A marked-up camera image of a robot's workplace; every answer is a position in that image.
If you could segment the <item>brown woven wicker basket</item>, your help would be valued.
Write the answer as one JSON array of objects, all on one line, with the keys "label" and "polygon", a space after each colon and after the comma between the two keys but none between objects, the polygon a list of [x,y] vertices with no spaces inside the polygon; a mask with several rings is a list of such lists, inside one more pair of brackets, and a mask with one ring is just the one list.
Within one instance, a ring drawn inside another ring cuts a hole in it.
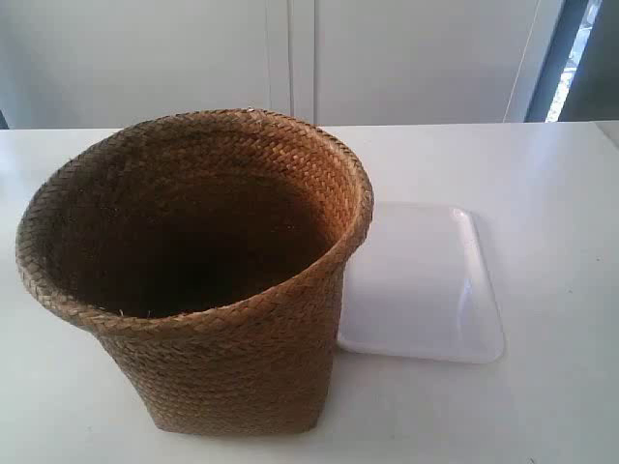
[{"label": "brown woven wicker basket", "polygon": [[96,338],[155,425],[314,428],[373,193],[334,136],[263,109],[165,116],[57,169],[16,230],[23,284]]}]

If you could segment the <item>white plastic tray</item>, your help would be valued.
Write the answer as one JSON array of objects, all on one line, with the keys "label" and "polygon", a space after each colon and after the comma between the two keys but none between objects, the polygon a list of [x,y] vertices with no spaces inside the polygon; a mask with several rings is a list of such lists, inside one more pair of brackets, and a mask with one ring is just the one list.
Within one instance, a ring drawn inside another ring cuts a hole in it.
[{"label": "white plastic tray", "polygon": [[349,260],[339,347],[354,353],[492,363],[502,323],[471,213],[379,202]]}]

